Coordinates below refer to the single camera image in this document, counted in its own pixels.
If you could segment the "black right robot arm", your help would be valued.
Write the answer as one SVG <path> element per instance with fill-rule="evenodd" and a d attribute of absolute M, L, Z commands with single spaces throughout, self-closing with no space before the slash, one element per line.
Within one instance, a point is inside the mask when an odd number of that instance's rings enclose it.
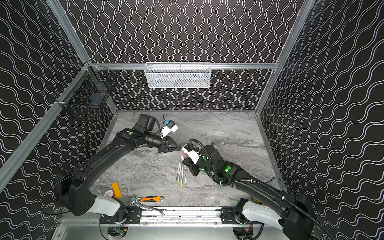
<path fill-rule="evenodd" d="M 204 172 L 216 184 L 242 191 L 263 204 L 263 210 L 255 210 L 250 201 L 240 200 L 235 207 L 238 222 L 260 222 L 275 227 L 290 240 L 314 240 L 312 232 L 314 227 L 318 227 L 331 240 L 335 239 L 317 220 L 305 195 L 293 196 L 253 177 L 239 165 L 225 161 L 214 144 L 203 146 L 196 139 L 191 139 L 182 151 L 183 164 L 193 176 Z"/>

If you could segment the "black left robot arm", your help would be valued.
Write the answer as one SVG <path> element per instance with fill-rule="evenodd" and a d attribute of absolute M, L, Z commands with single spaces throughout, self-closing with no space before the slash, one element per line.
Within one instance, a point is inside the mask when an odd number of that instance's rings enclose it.
<path fill-rule="evenodd" d="M 180 151 L 181 146 L 171 137 L 152 131 L 159 124 L 155 117 L 141 114 L 133 128 L 118 132 L 90 160 L 73 170 L 57 173 L 55 191 L 59 202 L 75 216 L 95 213 L 122 222 L 126 218 L 124 203 L 115 198 L 97 196 L 90 191 L 90 187 L 116 161 L 139 147 L 147 145 L 157 149 L 158 153 Z"/>

